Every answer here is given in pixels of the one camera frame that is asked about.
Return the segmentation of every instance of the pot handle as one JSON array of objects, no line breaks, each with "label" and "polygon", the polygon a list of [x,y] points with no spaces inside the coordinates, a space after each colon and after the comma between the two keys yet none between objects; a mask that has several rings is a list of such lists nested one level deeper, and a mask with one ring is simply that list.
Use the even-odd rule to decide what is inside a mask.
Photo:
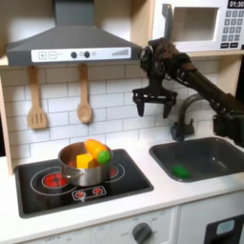
[{"label": "pot handle", "polygon": [[63,175],[65,178],[68,178],[68,179],[75,178],[75,177],[78,177],[78,176],[83,175],[83,174],[87,174],[87,173],[86,173],[85,171],[82,171],[81,173],[79,173],[79,174],[77,174],[77,175],[73,175],[73,176],[71,176],[71,175],[63,174],[63,171],[62,171],[62,175]]}]

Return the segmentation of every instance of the black robotic arm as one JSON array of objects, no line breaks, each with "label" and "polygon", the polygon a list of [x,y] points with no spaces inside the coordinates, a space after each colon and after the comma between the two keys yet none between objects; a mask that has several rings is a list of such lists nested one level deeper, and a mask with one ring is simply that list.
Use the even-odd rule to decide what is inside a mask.
[{"label": "black robotic arm", "polygon": [[149,46],[141,50],[139,59],[149,78],[147,88],[133,90],[133,101],[140,116],[144,114],[145,102],[164,104],[163,116],[169,116],[177,93],[166,90],[162,83],[164,79],[174,79],[210,102],[217,113],[213,118],[214,134],[229,137],[244,148],[244,105],[202,75],[186,53],[179,52],[168,39],[160,38],[150,41]]}]

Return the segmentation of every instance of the microwave keypad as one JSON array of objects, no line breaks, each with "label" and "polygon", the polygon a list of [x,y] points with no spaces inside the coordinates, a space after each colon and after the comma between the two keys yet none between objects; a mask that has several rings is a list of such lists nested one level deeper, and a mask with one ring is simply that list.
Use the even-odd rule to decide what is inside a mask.
[{"label": "microwave keypad", "polygon": [[238,47],[242,31],[244,10],[227,10],[222,35],[221,49]]}]

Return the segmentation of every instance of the black stovetop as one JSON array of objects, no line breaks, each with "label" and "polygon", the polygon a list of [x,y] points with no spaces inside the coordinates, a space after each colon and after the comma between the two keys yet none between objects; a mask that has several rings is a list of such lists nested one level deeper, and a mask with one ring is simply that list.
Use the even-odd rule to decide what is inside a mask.
[{"label": "black stovetop", "polygon": [[149,180],[124,150],[113,151],[111,178],[93,187],[69,184],[60,173],[58,159],[18,166],[15,174],[19,214],[23,218],[153,190]]}]

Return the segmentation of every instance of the microwave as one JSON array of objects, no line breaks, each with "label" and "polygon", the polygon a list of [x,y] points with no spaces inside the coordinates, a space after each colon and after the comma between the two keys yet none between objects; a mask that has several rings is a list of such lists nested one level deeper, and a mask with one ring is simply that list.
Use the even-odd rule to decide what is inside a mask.
[{"label": "microwave", "polygon": [[244,0],[155,0],[152,21],[152,39],[171,27],[180,51],[244,50]]}]

